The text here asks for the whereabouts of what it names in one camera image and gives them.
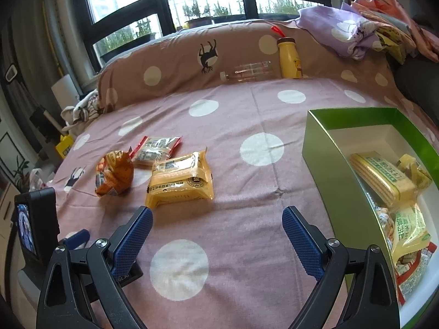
clear plastic bottle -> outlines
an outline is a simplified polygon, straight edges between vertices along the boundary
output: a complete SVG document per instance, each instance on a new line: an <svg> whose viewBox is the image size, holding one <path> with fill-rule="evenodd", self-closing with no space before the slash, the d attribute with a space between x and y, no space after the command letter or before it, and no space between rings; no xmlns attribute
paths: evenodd
<svg viewBox="0 0 439 329"><path fill-rule="evenodd" d="M273 68L269 61L242 64L235 67L235 70L231 73L221 72L219 77L225 83L263 81L273 79Z"/></svg>

yellow snack package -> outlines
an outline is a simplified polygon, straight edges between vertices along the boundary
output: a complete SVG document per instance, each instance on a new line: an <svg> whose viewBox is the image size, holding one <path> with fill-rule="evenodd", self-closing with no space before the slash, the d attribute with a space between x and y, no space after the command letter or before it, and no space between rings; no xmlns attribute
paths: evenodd
<svg viewBox="0 0 439 329"><path fill-rule="evenodd" d="M416 202L418 193L415 184L379 153L352 154L349 162L389 209L396 210Z"/></svg>
<svg viewBox="0 0 439 329"><path fill-rule="evenodd" d="M417 204L397 211L393 227L393 264L396 265L400 257L427 247L430 238Z"/></svg>
<svg viewBox="0 0 439 329"><path fill-rule="evenodd" d="M416 161L416 158L408 154L402 156L396 166L417 186L418 194L433 182L429 172Z"/></svg>
<svg viewBox="0 0 439 329"><path fill-rule="evenodd" d="M213 199L206 150L154 163L145 201L148 208L195 199Z"/></svg>

yellow water bottle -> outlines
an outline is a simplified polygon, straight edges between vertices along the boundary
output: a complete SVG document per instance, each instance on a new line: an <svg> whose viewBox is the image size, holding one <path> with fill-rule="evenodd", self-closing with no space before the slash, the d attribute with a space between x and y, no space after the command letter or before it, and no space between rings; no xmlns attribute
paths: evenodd
<svg viewBox="0 0 439 329"><path fill-rule="evenodd" d="M296 50L294 38L284 37L277 40L282 78L302 78L302 64Z"/></svg>

plastic bag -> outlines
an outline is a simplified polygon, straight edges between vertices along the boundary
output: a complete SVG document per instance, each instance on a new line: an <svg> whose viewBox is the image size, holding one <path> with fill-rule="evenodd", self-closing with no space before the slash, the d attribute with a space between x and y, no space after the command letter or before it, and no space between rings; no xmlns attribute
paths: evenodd
<svg viewBox="0 0 439 329"><path fill-rule="evenodd" d="M134 167L128 152L111 151L96 166L96 194L118 195L133 182Z"/></svg>
<svg viewBox="0 0 439 329"><path fill-rule="evenodd" d="M144 136L137 147L130 153L134 165L152 166L155 161L164 161L171 157L181 137Z"/></svg>
<svg viewBox="0 0 439 329"><path fill-rule="evenodd" d="M350 163L354 171L380 196L389 210L393 211L416 202L418 193L413 182L377 152L352 154Z"/></svg>
<svg viewBox="0 0 439 329"><path fill-rule="evenodd" d="M212 174L206 161L206 151L193 152L163 162L155 162L149 181L145 205L194 199L213 199Z"/></svg>
<svg viewBox="0 0 439 329"><path fill-rule="evenodd" d="M401 257L395 266L398 300L404 304L424 275L437 246L433 243L417 252Z"/></svg>
<svg viewBox="0 0 439 329"><path fill-rule="evenodd" d="M408 154L402 156L396 166L417 186L418 194L433 182L429 172L416 161L416 158Z"/></svg>
<svg viewBox="0 0 439 329"><path fill-rule="evenodd" d="M397 211L394 216L392 259L396 264L400 257L427 247L431 236L417 204Z"/></svg>

white cylinder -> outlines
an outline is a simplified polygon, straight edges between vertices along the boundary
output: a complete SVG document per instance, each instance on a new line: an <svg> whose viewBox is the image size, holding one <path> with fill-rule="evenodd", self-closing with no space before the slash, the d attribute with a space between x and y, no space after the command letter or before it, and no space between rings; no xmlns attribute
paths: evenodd
<svg viewBox="0 0 439 329"><path fill-rule="evenodd" d="M55 95L61 110L64 110L67 106L76 106L80 100L80 95L78 94L69 74L63 76L52 85L52 92Z"/></svg>

